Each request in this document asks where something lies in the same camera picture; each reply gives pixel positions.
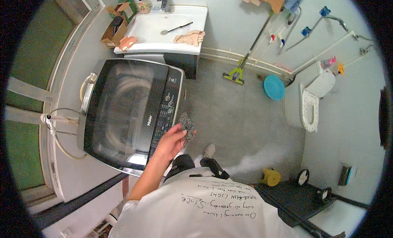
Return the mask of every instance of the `window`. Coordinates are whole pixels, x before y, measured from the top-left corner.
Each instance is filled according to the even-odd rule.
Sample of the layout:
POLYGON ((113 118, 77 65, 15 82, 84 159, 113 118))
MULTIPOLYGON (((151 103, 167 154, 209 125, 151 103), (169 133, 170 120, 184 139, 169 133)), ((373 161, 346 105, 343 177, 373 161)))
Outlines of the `window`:
POLYGON ((28 206, 56 198, 41 122, 50 110, 54 78, 64 76, 69 56, 100 0, 45 0, 23 35, 15 55, 6 97, 6 142, 18 189, 28 206))

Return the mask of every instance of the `gray floor tile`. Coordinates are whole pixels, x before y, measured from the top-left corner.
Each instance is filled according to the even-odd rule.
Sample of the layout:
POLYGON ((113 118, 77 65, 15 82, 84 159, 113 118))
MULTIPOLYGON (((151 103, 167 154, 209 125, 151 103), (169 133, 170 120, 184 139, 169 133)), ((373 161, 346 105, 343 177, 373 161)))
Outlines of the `gray floor tile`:
POLYGON ((222 77, 236 66, 200 59, 196 80, 185 81, 197 136, 186 152, 197 158, 214 143, 214 158, 234 181, 255 183, 263 167, 282 179, 300 170, 305 131, 287 125, 283 103, 268 98, 257 73, 244 69, 244 85, 222 77))

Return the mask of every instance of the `faucet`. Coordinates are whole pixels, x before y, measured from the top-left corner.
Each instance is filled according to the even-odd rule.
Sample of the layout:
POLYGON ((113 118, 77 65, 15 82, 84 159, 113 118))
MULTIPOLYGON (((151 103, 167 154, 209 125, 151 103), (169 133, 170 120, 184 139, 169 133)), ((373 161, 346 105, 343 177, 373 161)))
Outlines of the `faucet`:
POLYGON ((164 10, 165 13, 169 13, 171 11, 168 5, 168 0, 157 0, 157 2, 162 2, 161 9, 164 10))

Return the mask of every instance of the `wheel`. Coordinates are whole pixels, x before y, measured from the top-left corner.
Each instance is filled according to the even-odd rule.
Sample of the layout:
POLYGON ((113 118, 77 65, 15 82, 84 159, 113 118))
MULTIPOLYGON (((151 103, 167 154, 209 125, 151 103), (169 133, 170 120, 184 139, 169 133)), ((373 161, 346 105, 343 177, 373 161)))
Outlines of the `wheel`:
POLYGON ((326 203, 330 200, 331 195, 332 195, 332 188, 328 187, 325 189, 318 190, 315 193, 315 198, 322 203, 326 203))
POLYGON ((307 184, 310 178, 310 172, 307 169, 301 170, 296 178, 296 184, 298 186, 304 186, 307 184))

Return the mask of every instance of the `hand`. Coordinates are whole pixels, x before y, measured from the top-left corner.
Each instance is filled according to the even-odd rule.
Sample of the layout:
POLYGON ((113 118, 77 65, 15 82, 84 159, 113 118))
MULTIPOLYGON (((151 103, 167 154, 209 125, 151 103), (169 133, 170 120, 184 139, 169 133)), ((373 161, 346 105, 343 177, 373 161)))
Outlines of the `hand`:
POLYGON ((172 160, 183 148, 185 141, 182 138, 186 133, 186 130, 182 131, 180 123, 170 128, 158 142, 153 157, 158 157, 168 162, 172 160))

